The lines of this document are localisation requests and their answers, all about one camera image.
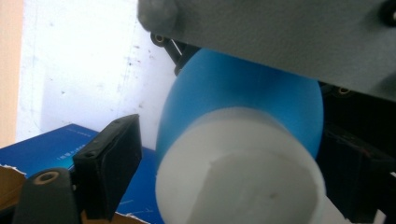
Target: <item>white plastic cylinder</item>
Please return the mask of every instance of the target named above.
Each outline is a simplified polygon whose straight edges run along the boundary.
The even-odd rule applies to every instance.
[[[319,223],[325,198],[308,151],[271,116],[232,107],[203,115],[158,170],[165,223]]]

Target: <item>gray metal plate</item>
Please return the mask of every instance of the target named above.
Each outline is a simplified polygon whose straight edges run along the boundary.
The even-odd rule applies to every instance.
[[[145,17],[158,2],[171,7]],[[141,0],[139,19],[159,35],[396,102],[396,28],[379,20],[382,3]]]

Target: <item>white wall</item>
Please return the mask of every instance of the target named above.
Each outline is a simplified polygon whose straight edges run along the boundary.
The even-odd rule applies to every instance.
[[[100,131],[138,113],[143,145],[155,148],[175,66],[137,21],[136,3],[24,1],[17,141],[68,123]],[[327,202],[323,223],[348,222]]]

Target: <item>cardboard box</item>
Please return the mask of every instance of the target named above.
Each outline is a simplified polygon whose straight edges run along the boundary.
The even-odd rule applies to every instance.
[[[0,211],[18,202],[25,178],[44,169],[70,168],[72,157],[96,135],[95,131],[70,124],[0,149]],[[143,148],[143,159],[117,209],[124,216],[115,215],[112,223],[163,223],[155,201],[155,175],[155,153]],[[83,220],[108,223],[84,216]]]

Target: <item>blue bottle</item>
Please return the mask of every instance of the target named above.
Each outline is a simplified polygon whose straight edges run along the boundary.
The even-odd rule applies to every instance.
[[[163,219],[317,222],[322,125],[317,81],[201,49],[163,109],[156,148]],[[289,216],[279,213],[288,208]]]

